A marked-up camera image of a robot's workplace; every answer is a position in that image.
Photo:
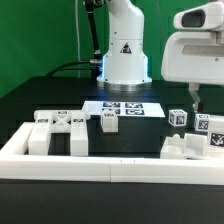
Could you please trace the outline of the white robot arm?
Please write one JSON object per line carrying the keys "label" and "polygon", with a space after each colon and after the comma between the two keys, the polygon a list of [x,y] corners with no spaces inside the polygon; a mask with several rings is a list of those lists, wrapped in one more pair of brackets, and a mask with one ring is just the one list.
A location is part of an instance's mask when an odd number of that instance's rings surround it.
{"label": "white robot arm", "polygon": [[[109,50],[103,56],[100,87],[134,91],[149,85],[148,58],[143,53],[144,15],[130,0],[106,0],[109,9]],[[179,12],[177,31],[166,44],[161,74],[167,81],[184,82],[202,110],[199,86],[224,85],[224,0]]]}

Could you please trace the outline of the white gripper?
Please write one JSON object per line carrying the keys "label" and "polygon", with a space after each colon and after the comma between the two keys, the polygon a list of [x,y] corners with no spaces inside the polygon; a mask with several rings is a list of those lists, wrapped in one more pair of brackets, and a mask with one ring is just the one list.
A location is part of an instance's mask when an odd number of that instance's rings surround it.
{"label": "white gripper", "polygon": [[224,45],[215,32],[176,32],[168,39],[161,67],[166,81],[190,83],[188,90],[199,111],[199,84],[224,85]]}

